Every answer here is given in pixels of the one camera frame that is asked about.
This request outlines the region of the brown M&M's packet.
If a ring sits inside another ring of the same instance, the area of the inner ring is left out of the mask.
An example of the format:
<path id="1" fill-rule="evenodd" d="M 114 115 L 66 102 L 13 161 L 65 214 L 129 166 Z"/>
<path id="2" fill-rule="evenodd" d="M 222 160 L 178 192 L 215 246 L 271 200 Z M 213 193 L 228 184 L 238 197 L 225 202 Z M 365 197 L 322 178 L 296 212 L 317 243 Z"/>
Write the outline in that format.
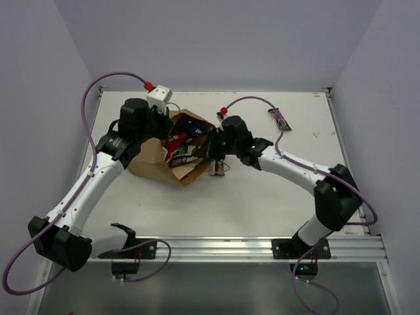
<path id="1" fill-rule="evenodd" d="M 183 144 L 170 158 L 169 167 L 175 168 L 181 165 L 192 163 L 199 159 L 196 155 L 198 150 L 197 146 Z"/>
<path id="2" fill-rule="evenodd" d="M 221 160 L 212 160 L 209 166 L 209 175 L 223 177 L 225 175 L 224 162 Z"/>

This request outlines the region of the brown paper bag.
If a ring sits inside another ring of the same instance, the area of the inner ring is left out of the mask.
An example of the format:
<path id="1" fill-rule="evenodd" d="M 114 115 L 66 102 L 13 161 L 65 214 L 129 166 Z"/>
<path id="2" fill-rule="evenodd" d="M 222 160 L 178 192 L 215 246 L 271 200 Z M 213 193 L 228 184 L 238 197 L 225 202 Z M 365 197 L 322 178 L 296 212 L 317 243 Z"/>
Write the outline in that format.
<path id="1" fill-rule="evenodd" d="M 208 122 L 206 119 L 186 109 L 177 111 L 171 110 L 169 112 L 169 117 L 173 122 L 173 128 L 169 132 L 167 138 L 164 138 L 162 140 L 152 138 L 146 141 L 144 144 L 142 144 L 139 155 L 135 157 L 129 164 L 128 170 L 138 177 L 153 179 L 168 184 L 188 186 L 189 184 L 192 184 L 200 175 L 209 171 L 211 160 L 199 158 L 198 161 L 200 161 L 200 164 L 190 174 L 186 175 L 181 180 L 178 180 L 174 176 L 171 170 L 172 168 L 169 167 L 169 159 L 165 161 L 163 158 L 163 143 L 168 139 L 170 135 L 175 133 L 183 133 L 176 127 L 177 122 L 182 119 L 202 123 L 207 127 L 209 132 L 215 126 L 212 123 Z M 209 133 L 207 135 L 194 137 L 190 137 L 189 135 L 187 136 L 188 138 L 186 139 L 184 144 L 200 147 L 206 142 Z"/>

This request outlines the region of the purple candy packet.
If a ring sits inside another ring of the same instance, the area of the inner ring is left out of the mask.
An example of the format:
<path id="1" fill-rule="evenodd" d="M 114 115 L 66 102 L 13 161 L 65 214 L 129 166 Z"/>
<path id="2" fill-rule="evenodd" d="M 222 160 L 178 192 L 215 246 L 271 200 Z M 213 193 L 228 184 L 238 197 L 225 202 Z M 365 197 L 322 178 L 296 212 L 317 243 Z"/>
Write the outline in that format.
<path id="1" fill-rule="evenodd" d="M 274 118 L 276 125 L 281 131 L 291 131 L 289 123 L 286 121 L 285 117 L 282 115 L 281 111 L 278 108 L 268 109 L 268 113 Z"/>

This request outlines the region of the red snack packet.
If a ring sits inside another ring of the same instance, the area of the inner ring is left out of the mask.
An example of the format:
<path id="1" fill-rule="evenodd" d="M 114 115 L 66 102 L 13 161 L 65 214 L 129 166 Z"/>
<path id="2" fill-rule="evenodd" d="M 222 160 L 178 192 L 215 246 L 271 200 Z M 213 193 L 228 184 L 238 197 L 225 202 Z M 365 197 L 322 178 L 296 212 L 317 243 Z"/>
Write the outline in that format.
<path id="1" fill-rule="evenodd" d="M 165 161 L 171 158 L 172 154 L 176 152 L 188 138 L 186 133 L 175 133 L 168 137 L 163 143 L 162 153 Z"/>

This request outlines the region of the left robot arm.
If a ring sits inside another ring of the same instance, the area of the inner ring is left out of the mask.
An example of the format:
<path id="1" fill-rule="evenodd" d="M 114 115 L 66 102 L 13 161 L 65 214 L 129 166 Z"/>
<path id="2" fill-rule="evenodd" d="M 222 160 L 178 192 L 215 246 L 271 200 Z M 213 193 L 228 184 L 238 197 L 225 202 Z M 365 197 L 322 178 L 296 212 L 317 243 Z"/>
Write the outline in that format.
<path id="1" fill-rule="evenodd" d="M 34 217 L 29 222 L 36 252 L 72 272 L 80 270 L 90 257 L 103 253 L 132 256 L 137 243 L 131 228 L 113 223 L 94 234 L 86 234 L 83 229 L 111 183 L 139 155 L 142 144 L 151 138 L 164 139 L 172 126 L 167 101 L 150 96 L 127 99 L 119 119 L 100 139 L 73 188 L 45 217 Z"/>

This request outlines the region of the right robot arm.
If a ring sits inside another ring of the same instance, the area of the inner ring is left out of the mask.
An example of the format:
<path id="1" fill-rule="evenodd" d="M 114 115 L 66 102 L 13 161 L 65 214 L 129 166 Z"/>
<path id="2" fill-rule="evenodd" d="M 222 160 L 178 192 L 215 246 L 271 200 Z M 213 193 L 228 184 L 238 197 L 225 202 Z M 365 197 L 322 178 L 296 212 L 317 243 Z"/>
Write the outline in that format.
<path id="1" fill-rule="evenodd" d="M 196 156 L 222 161 L 236 156 L 244 165 L 278 175 L 300 186 L 314 197 L 315 214 L 293 235 L 286 250 L 308 257 L 320 240 L 340 231 L 362 205 L 357 185 L 344 165 L 334 167 L 311 164 L 288 155 L 273 142 L 255 138 L 245 121 L 237 116 L 224 118 L 211 129 Z"/>

